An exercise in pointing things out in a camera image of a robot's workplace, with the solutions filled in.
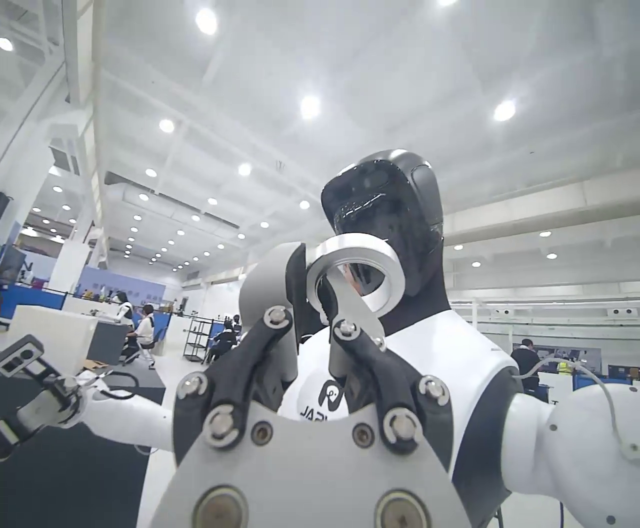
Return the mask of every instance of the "ceiling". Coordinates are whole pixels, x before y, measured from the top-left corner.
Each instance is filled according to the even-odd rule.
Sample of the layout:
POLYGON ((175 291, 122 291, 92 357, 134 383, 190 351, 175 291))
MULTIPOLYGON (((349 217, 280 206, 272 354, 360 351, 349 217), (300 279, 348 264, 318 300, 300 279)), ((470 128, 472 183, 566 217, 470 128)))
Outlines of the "ceiling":
MULTIPOLYGON (((207 3, 109 0, 94 15, 110 259, 131 236, 133 255, 160 253, 186 278, 320 241, 323 185, 406 148, 438 177, 450 290, 640 280, 640 3, 218 0, 206 35, 207 3), (313 119, 301 116, 308 95, 313 119), (515 115, 497 121, 503 101, 515 115)), ((63 171, 65 193, 73 176, 63 171)), ((64 222, 59 202, 73 197, 47 190, 58 178, 38 202, 64 222)))

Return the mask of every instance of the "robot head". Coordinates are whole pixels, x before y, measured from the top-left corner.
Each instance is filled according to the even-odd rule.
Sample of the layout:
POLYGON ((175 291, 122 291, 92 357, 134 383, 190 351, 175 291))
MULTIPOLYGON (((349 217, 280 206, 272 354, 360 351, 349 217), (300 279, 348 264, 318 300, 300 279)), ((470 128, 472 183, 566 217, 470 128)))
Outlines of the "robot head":
MULTIPOLYGON (((396 251, 406 278, 404 293, 415 296, 442 267, 442 203, 436 177, 421 156, 385 150, 347 167, 322 191, 333 231, 368 233, 396 251)), ((378 270, 350 264, 360 293, 384 280, 378 270)))

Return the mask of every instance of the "white cable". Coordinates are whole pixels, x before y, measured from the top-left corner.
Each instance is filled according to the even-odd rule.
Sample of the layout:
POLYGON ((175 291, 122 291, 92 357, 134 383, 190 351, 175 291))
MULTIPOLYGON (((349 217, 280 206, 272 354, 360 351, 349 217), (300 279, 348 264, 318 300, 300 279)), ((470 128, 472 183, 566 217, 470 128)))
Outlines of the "white cable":
POLYGON ((611 397, 611 393, 609 389, 606 387, 602 380, 598 378, 593 372, 583 367, 580 363, 575 363, 573 361, 568 361, 566 359, 558 359, 558 358, 546 358, 539 361, 535 367, 533 367, 527 374, 523 374, 521 376, 513 376, 516 380, 523 380, 524 378, 530 378, 533 374, 535 374, 538 369, 542 365, 547 365, 549 363, 566 363, 567 365, 571 365, 574 369, 578 369, 580 372, 583 372, 587 376, 589 376, 600 388, 604 391, 604 395, 607 398, 607 403, 609 404, 609 413, 611 414, 611 427, 613 429, 613 435, 616 437, 616 441, 618 442, 618 446, 620 447, 620 451, 622 455, 628 460, 636 460, 640 458, 640 452, 634 452, 630 444, 625 443, 620 437, 620 432, 618 431, 618 422, 616 420, 616 409, 613 405, 613 398, 611 397))

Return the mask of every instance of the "metal bolt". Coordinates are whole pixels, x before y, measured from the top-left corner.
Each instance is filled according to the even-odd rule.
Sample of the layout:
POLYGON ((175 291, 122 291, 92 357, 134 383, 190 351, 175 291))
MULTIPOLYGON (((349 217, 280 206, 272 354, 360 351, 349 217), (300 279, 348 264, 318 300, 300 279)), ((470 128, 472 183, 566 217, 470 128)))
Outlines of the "metal bolt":
POLYGON ((278 308, 273 308, 270 312, 269 312, 269 320, 273 323, 273 324, 280 324, 282 321, 284 321, 286 319, 286 314, 284 312, 284 310, 280 307, 278 308))
POLYGON ((411 440, 415 436, 415 424, 409 416, 404 414, 396 416, 391 421, 391 428, 396 436, 401 440, 411 440))
POLYGON ((381 528, 428 528, 429 518, 418 500, 406 492, 392 492, 378 505, 381 528))
POLYGON ((273 438, 273 427, 269 422, 258 422, 251 430, 251 440, 255 445, 267 445, 273 438))
POLYGON ((246 525, 246 501, 233 488, 210 491, 196 506, 194 528, 241 528, 246 525))
POLYGON ((351 336, 356 331, 356 325, 349 321, 343 321, 340 323, 340 333, 346 337, 351 336))
POLYGON ((369 424, 365 423, 357 424, 353 428, 351 436, 353 437, 355 444, 362 449, 371 447, 375 438, 373 429, 371 429, 369 424))

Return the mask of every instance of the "silver ring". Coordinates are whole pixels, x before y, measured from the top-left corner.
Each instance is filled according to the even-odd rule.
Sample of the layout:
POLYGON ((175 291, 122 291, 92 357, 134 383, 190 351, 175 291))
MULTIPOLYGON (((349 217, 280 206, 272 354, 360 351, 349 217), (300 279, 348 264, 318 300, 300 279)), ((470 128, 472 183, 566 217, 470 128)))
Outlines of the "silver ring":
POLYGON ((365 233, 345 233, 329 238, 307 252, 307 298, 323 313, 317 286, 326 272, 343 264, 367 264, 385 275, 373 293, 362 299, 376 317, 393 310, 404 295, 404 271, 394 249, 377 237, 365 233))

